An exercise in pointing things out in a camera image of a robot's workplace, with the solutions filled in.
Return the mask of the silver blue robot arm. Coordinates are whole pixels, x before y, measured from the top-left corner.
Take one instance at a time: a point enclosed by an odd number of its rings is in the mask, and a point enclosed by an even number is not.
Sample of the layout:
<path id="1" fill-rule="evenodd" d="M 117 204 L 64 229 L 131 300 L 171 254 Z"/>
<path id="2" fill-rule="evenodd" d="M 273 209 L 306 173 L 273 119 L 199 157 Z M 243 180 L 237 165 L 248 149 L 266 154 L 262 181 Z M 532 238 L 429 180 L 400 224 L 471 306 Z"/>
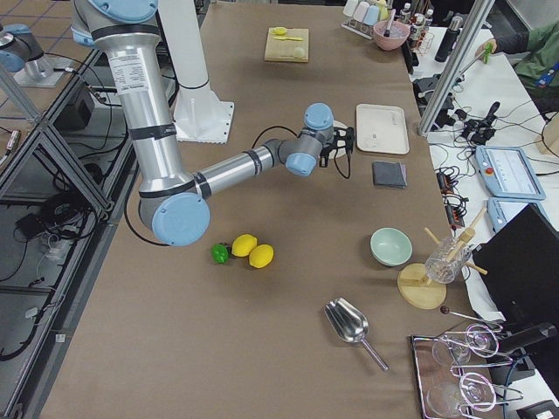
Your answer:
<path id="1" fill-rule="evenodd" d="M 282 165 L 309 176 L 337 145 L 331 109 L 309 106 L 292 140 L 269 140 L 196 173 L 179 141 L 228 135 L 234 105 L 211 90 L 191 1 L 76 1 L 74 39 L 104 52 L 142 175 L 139 215 L 164 244 L 196 242 L 210 223 L 207 199 Z"/>

